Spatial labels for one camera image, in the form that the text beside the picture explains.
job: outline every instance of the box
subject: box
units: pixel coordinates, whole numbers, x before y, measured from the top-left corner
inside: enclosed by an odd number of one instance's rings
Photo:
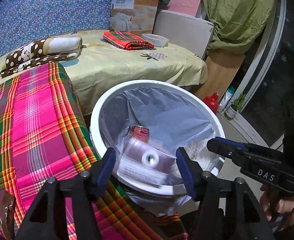
[[[110,31],[152,33],[159,0],[111,0]]]

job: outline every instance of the white bowl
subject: white bowl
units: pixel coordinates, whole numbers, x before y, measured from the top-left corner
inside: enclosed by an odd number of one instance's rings
[[[163,36],[150,33],[143,33],[141,37],[146,41],[149,41],[150,43],[154,44],[156,47],[164,47],[166,43],[169,41],[169,39]]]
[[[107,150],[105,143],[103,142],[103,139],[101,137],[100,128],[99,128],[99,116],[100,116],[101,109],[103,108],[105,104],[107,104],[115,96],[127,90],[134,89],[137,87],[160,88],[160,89],[167,90],[169,92],[173,92],[177,95],[180,95],[181,97],[193,103],[200,111],[202,111],[207,116],[207,118],[209,119],[209,121],[211,122],[215,130],[216,136],[225,138],[223,127],[220,124],[220,121],[218,120],[216,115],[213,113],[212,110],[210,110],[208,106],[205,105],[203,101],[201,101],[199,98],[197,98],[193,94],[189,93],[188,91],[180,87],[177,87],[175,85],[172,85],[166,82],[161,82],[156,80],[133,80],[133,81],[127,81],[127,82],[121,83],[119,85],[116,85],[110,88],[107,92],[105,92],[99,98],[98,102],[93,108],[91,121],[90,121],[90,132],[92,136],[93,146],[95,147],[96,152],[100,158],[102,158],[105,155],[105,152]],[[220,163],[217,165],[217,167],[215,167],[211,171],[211,173],[214,174],[215,176],[217,176],[217,174],[219,173],[224,163],[224,159],[222,159],[221,157],[219,159],[220,159]],[[117,176],[115,172],[113,172],[113,175],[125,185],[148,195],[159,196],[159,197],[173,197],[177,195],[186,195],[186,189],[183,184],[174,185],[174,186],[163,185],[161,187],[154,187],[134,179]]]

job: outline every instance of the red bottle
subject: red bottle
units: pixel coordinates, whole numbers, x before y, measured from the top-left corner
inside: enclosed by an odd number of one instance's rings
[[[219,94],[213,93],[211,97],[205,97],[203,102],[214,112],[214,114],[217,114],[218,109],[218,96]]]

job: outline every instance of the green plant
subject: green plant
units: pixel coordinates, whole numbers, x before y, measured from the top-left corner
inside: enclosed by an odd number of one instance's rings
[[[237,99],[231,104],[231,108],[238,111],[245,100],[246,94],[241,93]]]

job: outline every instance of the blue patterned wallpaper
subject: blue patterned wallpaper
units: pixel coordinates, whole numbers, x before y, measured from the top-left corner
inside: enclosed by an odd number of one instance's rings
[[[0,56],[40,38],[108,29],[110,0],[2,0]]]

